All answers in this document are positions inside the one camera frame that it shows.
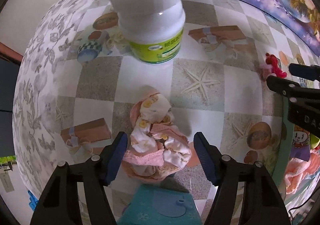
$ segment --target teal book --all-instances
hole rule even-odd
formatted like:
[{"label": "teal book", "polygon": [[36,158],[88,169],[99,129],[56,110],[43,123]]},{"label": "teal book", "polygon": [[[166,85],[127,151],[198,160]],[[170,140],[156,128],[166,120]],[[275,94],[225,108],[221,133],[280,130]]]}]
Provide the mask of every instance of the teal book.
[{"label": "teal book", "polygon": [[192,195],[143,184],[118,225],[202,225]]}]

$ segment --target jar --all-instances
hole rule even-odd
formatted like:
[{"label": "jar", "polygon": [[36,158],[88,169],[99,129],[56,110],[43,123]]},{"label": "jar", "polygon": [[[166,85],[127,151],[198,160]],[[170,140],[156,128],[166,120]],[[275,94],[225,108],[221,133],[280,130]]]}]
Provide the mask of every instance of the jar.
[{"label": "jar", "polygon": [[110,0],[135,56],[147,63],[172,59],[180,49],[185,13],[181,0]]}]

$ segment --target silver bolt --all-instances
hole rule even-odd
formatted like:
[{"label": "silver bolt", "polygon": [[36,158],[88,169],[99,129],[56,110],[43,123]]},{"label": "silver bolt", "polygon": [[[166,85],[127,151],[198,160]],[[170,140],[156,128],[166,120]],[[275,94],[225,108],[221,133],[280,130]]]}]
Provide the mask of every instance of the silver bolt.
[{"label": "silver bolt", "polygon": [[228,162],[228,161],[230,161],[230,160],[231,160],[231,157],[230,157],[230,156],[228,156],[228,155],[223,155],[223,156],[221,157],[221,159],[222,159],[223,161]]},{"label": "silver bolt", "polygon": [[292,103],[297,103],[297,102],[298,102],[298,100],[297,100],[295,97],[291,97],[289,100],[290,100]]},{"label": "silver bolt", "polygon": [[254,164],[255,164],[257,167],[263,167],[263,163],[260,162],[260,161],[256,161]]},{"label": "silver bolt", "polygon": [[100,156],[99,155],[91,156],[91,160],[94,161],[94,162],[99,161],[100,160]]},{"label": "silver bolt", "polygon": [[60,167],[65,166],[65,164],[66,164],[66,161],[59,161],[58,162],[58,166],[60,166]]}]

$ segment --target green label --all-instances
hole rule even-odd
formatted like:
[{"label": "green label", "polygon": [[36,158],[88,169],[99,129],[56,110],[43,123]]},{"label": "green label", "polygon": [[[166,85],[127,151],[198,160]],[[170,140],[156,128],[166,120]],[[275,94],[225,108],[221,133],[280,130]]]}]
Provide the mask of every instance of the green label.
[{"label": "green label", "polygon": [[130,42],[130,46],[140,60],[147,63],[162,63],[172,59],[180,50],[182,32],[183,30],[165,42],[155,44]]}]

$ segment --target red toy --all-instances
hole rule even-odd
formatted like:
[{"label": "red toy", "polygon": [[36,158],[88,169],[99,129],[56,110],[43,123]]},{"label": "red toy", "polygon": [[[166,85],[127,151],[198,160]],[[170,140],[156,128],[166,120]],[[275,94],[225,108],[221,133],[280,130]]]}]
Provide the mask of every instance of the red toy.
[{"label": "red toy", "polygon": [[287,77],[287,73],[283,72],[278,66],[278,59],[273,54],[266,53],[266,64],[271,65],[271,73],[274,73],[279,78]]}]

